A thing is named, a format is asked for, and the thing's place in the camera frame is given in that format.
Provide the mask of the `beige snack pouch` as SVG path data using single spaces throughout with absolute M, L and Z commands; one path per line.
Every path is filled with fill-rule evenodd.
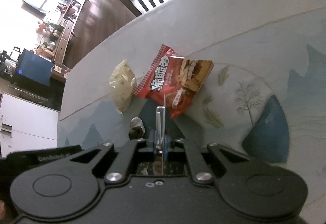
M 116 66 L 109 78 L 109 84 L 110 95 L 118 112 L 125 112 L 130 106 L 133 89 L 137 86 L 137 78 L 127 60 Z

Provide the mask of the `blue fronted dark cabinet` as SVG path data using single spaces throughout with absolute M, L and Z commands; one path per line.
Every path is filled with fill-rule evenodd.
M 18 62 L 13 73 L 13 81 L 32 81 L 49 87 L 52 80 L 65 83 L 70 68 L 60 63 L 53 63 L 28 50 L 18 57 Z

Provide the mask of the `red lion snack bag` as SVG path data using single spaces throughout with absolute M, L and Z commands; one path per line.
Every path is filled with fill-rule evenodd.
M 162 45 L 133 94 L 165 106 L 174 119 L 190 106 L 213 67 L 210 60 L 191 60 Z

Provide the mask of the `round dark foil candy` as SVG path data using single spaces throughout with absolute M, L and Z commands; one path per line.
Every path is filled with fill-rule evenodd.
M 145 134 L 145 127 L 143 121 L 138 116 L 131 119 L 129 124 L 128 136 L 130 140 L 136 140 L 143 137 Z

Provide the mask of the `white cabinet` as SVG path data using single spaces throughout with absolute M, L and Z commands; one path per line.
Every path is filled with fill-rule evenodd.
M 57 147 L 58 111 L 4 93 L 1 98 L 1 156 Z

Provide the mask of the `wooden TV cabinet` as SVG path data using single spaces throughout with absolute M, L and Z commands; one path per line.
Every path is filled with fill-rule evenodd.
M 69 41 L 74 35 L 74 28 L 86 0 L 70 0 L 61 9 L 64 11 L 52 35 L 55 38 L 52 61 L 63 64 Z

